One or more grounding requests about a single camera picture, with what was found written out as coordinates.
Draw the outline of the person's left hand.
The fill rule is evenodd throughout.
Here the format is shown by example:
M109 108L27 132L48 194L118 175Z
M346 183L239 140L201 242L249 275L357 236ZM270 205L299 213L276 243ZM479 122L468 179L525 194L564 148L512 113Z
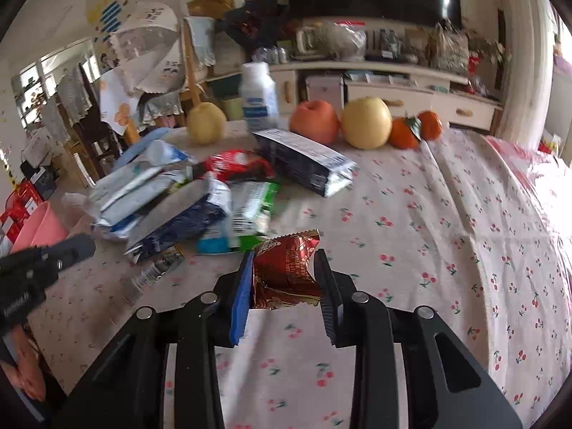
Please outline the person's left hand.
M21 325L1 338L6 351L1 351L1 367L10 383L23 390L32 400L45 401L45 381L38 354L31 347Z

